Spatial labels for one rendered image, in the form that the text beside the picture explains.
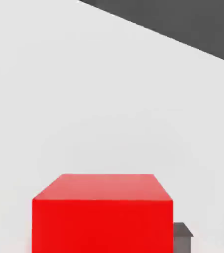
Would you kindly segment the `small red cube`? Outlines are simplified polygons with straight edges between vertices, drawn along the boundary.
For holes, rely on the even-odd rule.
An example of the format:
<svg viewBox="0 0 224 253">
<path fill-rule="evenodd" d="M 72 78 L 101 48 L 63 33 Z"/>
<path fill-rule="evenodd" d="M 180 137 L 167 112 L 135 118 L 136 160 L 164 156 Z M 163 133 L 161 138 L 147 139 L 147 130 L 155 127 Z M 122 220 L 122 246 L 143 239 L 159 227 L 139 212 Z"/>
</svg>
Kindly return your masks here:
<svg viewBox="0 0 224 253">
<path fill-rule="evenodd" d="M 32 253 L 173 253 L 173 235 L 152 174 L 62 174 L 32 200 Z"/>
</svg>

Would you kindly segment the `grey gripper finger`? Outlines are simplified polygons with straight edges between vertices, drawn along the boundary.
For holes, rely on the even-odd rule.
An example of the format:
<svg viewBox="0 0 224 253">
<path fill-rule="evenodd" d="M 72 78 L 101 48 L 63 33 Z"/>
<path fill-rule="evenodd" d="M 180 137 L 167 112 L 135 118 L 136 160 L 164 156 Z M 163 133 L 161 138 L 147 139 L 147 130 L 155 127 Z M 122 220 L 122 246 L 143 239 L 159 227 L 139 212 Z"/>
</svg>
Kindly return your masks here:
<svg viewBox="0 0 224 253">
<path fill-rule="evenodd" d="M 224 253 L 224 239 L 193 234 L 184 223 L 175 222 L 173 253 Z"/>
</svg>

